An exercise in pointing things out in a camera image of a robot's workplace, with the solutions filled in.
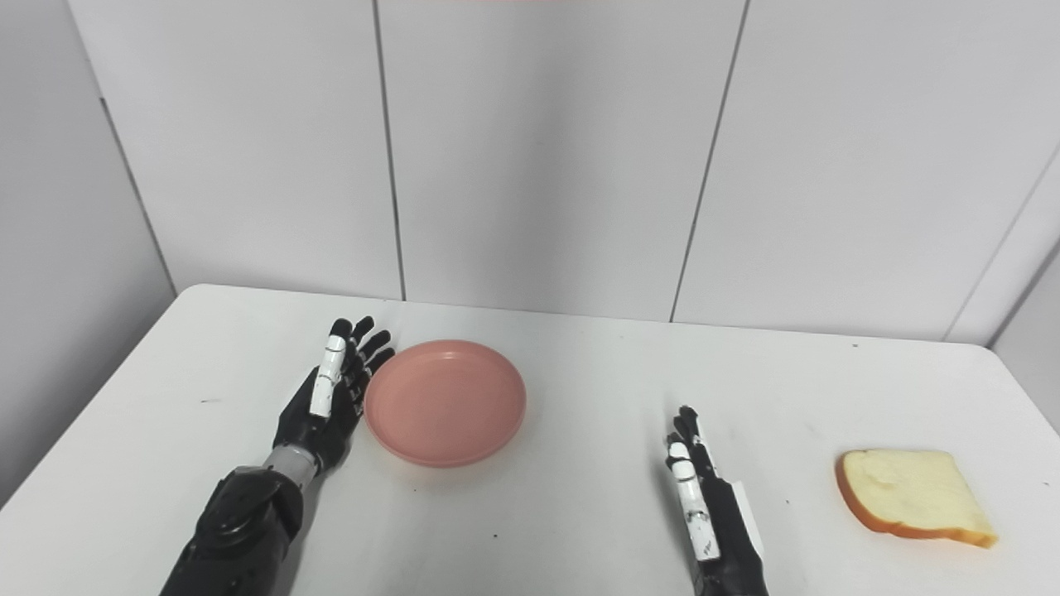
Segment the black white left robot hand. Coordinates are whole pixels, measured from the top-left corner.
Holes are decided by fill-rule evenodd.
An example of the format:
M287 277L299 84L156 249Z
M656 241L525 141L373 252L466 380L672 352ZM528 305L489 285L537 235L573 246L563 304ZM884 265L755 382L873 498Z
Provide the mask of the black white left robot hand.
M339 464L359 425L369 382L395 355L390 341L390 332L371 316L356 325L335 320L321 362L279 416L273 445L304 450L318 474Z

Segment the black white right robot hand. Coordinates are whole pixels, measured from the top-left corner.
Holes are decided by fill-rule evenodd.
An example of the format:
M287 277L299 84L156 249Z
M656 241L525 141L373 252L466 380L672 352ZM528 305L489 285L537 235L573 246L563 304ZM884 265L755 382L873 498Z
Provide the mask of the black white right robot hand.
M696 595L766 595L758 526L742 483L727 483L699 426L682 405L667 435L667 470L677 490L694 561Z

